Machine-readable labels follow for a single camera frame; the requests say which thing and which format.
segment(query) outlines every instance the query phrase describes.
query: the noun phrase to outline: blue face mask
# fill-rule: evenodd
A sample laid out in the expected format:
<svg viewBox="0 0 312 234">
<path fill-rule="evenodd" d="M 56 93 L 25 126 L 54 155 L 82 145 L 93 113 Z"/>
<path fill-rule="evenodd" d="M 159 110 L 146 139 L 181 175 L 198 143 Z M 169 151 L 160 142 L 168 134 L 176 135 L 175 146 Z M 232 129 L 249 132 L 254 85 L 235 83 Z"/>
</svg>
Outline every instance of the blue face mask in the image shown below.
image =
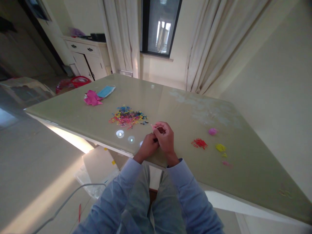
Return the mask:
<svg viewBox="0 0 312 234">
<path fill-rule="evenodd" d="M 99 91 L 97 95 L 101 98 L 107 97 L 109 94 L 111 94 L 114 91 L 115 88 L 116 86 L 114 85 L 107 85 L 104 89 Z"/>
</svg>

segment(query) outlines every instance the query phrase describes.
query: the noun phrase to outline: light blue sleeve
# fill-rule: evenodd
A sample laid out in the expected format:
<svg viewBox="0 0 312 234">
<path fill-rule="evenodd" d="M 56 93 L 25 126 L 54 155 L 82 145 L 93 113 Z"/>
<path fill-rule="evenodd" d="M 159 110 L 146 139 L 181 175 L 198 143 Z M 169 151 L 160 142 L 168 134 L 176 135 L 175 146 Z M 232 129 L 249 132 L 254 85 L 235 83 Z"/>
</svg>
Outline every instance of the light blue sleeve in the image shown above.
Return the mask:
<svg viewBox="0 0 312 234">
<path fill-rule="evenodd" d="M 107 186 L 93 205 L 88 217 L 73 233 L 116 233 L 130 190 L 141 170 L 141 164 L 129 159 L 120 174 Z"/>
<path fill-rule="evenodd" d="M 167 168 L 178 190 L 178 199 L 187 233 L 222 233 L 223 224 L 205 192 L 182 159 L 174 167 Z"/>
</svg>

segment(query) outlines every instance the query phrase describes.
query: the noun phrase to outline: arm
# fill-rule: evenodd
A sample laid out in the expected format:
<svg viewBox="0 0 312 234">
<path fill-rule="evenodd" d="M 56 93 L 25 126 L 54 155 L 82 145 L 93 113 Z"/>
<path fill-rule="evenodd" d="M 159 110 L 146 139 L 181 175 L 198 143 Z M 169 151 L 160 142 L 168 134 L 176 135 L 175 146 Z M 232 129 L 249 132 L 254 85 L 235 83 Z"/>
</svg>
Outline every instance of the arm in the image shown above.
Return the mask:
<svg viewBox="0 0 312 234">
<path fill-rule="evenodd" d="M 79 224 L 74 234 L 117 232 L 131 188 L 142 171 L 141 164 L 159 147 L 159 143 L 154 141 L 155 138 L 153 133 L 145 136 L 138 153 L 127 161 L 121 173 L 103 191 L 86 220 Z"/>
<path fill-rule="evenodd" d="M 166 122 L 157 122 L 153 125 L 153 131 L 165 153 L 169 167 L 167 172 L 177 187 L 187 232 L 223 233 L 223 225 L 205 192 L 199 187 L 185 161 L 180 161 L 175 154 L 171 127 Z"/>
<path fill-rule="evenodd" d="M 223 233 L 222 222 L 200 188 L 187 164 L 182 159 L 167 169 L 178 190 L 178 199 L 188 233 Z"/>
</svg>

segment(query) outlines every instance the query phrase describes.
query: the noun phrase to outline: pants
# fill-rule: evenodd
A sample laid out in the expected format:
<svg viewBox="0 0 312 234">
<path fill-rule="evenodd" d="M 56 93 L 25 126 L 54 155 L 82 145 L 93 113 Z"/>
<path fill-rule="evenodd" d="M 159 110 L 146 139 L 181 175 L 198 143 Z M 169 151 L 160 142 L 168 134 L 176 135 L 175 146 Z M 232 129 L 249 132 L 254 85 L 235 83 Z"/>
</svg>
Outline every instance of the pants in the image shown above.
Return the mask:
<svg viewBox="0 0 312 234">
<path fill-rule="evenodd" d="M 154 230 L 157 234 L 186 233 L 176 187 L 164 171 L 160 178 L 157 197 L 148 214 L 150 170 L 148 165 L 143 166 L 144 169 L 131 190 L 125 210 L 131 214 L 142 233 L 154 233 Z M 155 229 L 150 220 L 151 212 Z"/>
</svg>

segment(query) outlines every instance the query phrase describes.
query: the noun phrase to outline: colorful rubber band pile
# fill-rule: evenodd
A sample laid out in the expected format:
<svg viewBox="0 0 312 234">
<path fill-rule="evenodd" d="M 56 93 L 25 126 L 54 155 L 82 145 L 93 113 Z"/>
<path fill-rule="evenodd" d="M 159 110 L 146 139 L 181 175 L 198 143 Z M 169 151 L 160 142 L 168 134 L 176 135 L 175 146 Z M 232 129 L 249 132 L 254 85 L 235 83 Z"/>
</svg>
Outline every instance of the colorful rubber band pile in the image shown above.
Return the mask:
<svg viewBox="0 0 312 234">
<path fill-rule="evenodd" d="M 133 125 L 139 123 L 144 119 L 148 119 L 140 111 L 134 111 L 129 106 L 123 105 L 123 107 L 118 107 L 119 111 L 114 114 L 114 117 L 109 120 L 109 123 L 117 122 L 118 125 L 122 127 L 129 126 L 128 129 L 133 128 Z"/>
<path fill-rule="evenodd" d="M 194 147 L 198 148 L 198 147 L 202 147 L 203 149 L 205 149 L 205 147 L 208 147 L 208 145 L 206 144 L 206 142 L 204 142 L 202 139 L 197 138 L 195 139 L 192 143 L 191 143 Z"/>
</svg>

